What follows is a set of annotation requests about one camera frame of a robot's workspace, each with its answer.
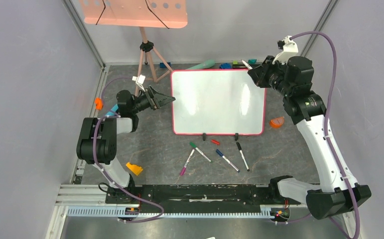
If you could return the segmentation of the red marker cap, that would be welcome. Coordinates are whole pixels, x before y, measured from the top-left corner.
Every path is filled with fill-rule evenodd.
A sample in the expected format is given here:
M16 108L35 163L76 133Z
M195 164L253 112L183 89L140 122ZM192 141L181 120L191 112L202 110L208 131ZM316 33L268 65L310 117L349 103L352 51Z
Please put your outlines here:
M220 142L217 141L217 140L215 140L215 139L212 139L211 142L212 142L213 144L215 144L215 145L220 145Z

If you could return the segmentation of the blue whiteboard marker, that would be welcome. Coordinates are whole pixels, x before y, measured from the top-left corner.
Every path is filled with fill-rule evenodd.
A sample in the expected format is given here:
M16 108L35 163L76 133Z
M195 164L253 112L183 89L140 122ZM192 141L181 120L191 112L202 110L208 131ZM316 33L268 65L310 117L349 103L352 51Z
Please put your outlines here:
M240 172L239 168L235 166L219 149L216 149L216 153L223 158L236 172Z

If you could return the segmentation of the pink framed whiteboard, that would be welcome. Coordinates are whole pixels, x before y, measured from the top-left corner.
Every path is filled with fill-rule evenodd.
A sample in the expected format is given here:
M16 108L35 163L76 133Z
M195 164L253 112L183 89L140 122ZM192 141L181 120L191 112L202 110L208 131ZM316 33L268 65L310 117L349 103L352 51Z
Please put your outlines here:
M175 70L170 80L175 134L263 133L266 89L246 70Z

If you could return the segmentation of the black whiteboard marker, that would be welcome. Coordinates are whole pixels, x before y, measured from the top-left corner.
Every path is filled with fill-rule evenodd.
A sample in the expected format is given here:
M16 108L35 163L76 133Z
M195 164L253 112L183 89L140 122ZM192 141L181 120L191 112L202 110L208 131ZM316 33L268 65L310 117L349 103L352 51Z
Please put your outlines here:
M236 141L236 145L237 145L237 147L238 147L239 153L240 153L240 155L241 155L241 157L242 157L242 160L243 160L243 162L244 162L244 165L245 165L245 167L246 167L246 170L247 170L247 172L249 172L249 171L250 171L250 168L249 168L248 163L247 163L247 161L246 161L246 158L245 158L243 149L242 149L242 147L241 147L241 144L240 144L238 141Z

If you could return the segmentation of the orange semicircle toy block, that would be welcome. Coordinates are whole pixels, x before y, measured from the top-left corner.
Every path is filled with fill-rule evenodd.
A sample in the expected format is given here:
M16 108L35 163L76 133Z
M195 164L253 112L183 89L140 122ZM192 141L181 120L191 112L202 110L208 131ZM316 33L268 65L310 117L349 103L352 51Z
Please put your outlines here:
M274 119L271 119L269 121L269 125L272 127L272 128L280 128L283 126L284 124L284 117L278 117L278 118L274 118Z

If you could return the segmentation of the orange stair toy block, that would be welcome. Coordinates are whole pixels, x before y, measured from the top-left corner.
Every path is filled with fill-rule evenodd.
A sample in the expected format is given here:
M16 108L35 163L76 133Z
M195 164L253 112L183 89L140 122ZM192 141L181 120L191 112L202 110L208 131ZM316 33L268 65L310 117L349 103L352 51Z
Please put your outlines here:
M130 162L127 162L126 163L126 167L135 175L135 176L139 176L142 171L143 171L143 168L141 166L138 166L136 164L132 164Z

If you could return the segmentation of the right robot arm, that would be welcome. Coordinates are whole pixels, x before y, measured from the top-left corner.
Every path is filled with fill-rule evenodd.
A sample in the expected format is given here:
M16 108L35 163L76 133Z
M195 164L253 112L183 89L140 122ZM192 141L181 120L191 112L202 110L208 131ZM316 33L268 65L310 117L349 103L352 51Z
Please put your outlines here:
M293 56L282 64L267 56L259 66L249 67L248 74L256 86L272 88L283 96L284 110L306 141L320 180L319 185L313 185L289 175L272 178L269 199L274 203L293 199L305 204L320 220L353 211L353 197L358 206L370 198L369 186L358 183L335 148L330 125L325 121L326 106L311 90L312 61Z

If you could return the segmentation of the orange toy block at wall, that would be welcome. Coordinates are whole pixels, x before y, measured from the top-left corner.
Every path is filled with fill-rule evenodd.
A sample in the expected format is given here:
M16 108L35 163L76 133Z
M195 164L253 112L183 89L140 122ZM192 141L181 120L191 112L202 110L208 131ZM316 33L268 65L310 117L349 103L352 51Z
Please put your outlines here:
M103 109L104 104L101 98L95 98L94 104L96 110L100 111Z

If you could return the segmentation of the purple whiteboard marker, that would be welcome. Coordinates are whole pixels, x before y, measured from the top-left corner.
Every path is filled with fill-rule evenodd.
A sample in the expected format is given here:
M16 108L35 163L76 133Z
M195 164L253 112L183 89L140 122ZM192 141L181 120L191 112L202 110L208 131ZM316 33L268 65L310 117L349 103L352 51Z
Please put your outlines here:
M187 158L187 160L186 160L186 162L185 162L185 164L183 165L182 170L181 170L180 173L179 173L180 176L183 176L183 175L184 175L184 173L185 173L185 171L186 171L186 168L187 168L187 166L188 166L188 164L189 164L189 162L190 162L190 160L191 160L191 158L192 158L194 152L195 152L195 149L192 149L191 152L190 152L190 154L189 154L189 156L188 156L188 158Z

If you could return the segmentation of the mint green cylinder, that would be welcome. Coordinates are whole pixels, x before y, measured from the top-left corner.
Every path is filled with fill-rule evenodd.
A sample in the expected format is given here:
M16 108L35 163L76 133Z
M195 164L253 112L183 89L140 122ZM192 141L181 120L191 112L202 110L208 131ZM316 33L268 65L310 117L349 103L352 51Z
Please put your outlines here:
M195 66L192 66L190 68L187 68L187 70L205 70L213 67L215 65L215 60L206 60L203 63L197 64Z

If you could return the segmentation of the red whiteboard marker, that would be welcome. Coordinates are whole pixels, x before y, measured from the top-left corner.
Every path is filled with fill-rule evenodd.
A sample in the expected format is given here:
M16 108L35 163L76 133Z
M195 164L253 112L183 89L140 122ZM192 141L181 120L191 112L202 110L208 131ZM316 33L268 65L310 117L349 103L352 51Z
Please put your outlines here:
M249 63L247 63L245 60L241 60L241 62L242 62L243 65L244 65L246 68L248 68L249 70L253 69L252 66L251 66Z

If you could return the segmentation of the pink music stand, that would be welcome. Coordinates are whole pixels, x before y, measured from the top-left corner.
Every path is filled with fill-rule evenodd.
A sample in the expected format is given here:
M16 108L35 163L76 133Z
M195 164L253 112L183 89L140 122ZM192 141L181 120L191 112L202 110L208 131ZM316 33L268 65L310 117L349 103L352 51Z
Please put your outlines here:
M188 23L185 0L81 0L84 23L138 27L141 34L137 74L149 65L157 83L173 69L146 35L146 28L180 29Z

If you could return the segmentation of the green whiteboard marker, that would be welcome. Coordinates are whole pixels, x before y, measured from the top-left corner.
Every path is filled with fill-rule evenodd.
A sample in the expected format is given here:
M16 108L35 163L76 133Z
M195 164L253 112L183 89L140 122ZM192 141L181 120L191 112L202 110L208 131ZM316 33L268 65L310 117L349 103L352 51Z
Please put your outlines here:
M199 154L201 154L201 155L202 155L208 162L212 163L212 160L209 159L209 158L206 156L206 154L205 154L201 149L199 149L198 146L197 146L195 143L193 143L193 142L189 142L189 144L190 144L196 151L198 151Z

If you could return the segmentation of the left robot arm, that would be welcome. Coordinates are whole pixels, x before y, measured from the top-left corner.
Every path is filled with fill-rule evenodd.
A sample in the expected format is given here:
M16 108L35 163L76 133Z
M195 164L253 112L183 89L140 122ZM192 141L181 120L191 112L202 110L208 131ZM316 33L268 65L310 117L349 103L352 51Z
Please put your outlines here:
M139 96L122 90L116 98L118 109L113 115L83 120L76 154L79 159L97 168L110 187L119 189L120 199L131 203L137 197L137 189L129 185L131 176L116 159L117 137L119 134L137 130L138 113L146 109L160 109L174 102L176 98L159 93L153 87L146 88Z

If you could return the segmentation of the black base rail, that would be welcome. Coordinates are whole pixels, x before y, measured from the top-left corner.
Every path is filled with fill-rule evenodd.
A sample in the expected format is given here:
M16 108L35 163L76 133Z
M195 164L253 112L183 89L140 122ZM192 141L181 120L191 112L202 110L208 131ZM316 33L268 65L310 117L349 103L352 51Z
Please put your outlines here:
M106 204L126 204L140 213L256 213L261 205L298 205L282 197L272 186L255 184L136 185L101 188Z

